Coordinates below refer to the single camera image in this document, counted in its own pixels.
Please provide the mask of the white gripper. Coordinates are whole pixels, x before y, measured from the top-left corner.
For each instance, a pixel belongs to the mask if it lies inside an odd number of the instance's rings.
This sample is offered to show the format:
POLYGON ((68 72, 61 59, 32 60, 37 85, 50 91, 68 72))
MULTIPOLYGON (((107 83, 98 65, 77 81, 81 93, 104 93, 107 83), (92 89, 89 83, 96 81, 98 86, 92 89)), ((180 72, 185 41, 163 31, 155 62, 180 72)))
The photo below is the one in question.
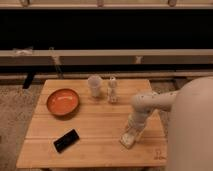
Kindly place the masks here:
POLYGON ((128 116, 128 125, 125 127, 122 138, 125 140, 133 139, 133 143, 139 142, 146 126, 146 119, 147 116, 144 113, 130 114, 128 116))

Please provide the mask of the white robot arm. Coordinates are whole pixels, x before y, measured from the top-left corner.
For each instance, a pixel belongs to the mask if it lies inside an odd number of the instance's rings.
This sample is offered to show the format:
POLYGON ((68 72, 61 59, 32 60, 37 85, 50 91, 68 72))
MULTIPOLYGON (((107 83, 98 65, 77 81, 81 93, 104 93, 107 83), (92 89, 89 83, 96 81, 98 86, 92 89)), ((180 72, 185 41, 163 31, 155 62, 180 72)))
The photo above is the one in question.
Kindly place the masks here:
POLYGON ((138 93, 120 142, 131 148, 155 110, 170 112, 166 171, 213 171, 213 76, 178 91, 138 93))

